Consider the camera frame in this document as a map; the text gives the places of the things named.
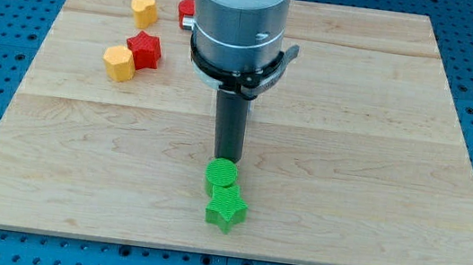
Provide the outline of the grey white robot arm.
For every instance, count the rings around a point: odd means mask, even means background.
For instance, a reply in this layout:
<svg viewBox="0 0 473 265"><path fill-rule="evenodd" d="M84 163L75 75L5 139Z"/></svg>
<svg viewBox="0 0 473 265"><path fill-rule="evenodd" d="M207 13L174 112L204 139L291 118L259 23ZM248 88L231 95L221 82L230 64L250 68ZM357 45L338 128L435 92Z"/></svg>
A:
<svg viewBox="0 0 473 265"><path fill-rule="evenodd" d="M252 72L278 56L290 0L195 0L194 44L209 64Z"/></svg>

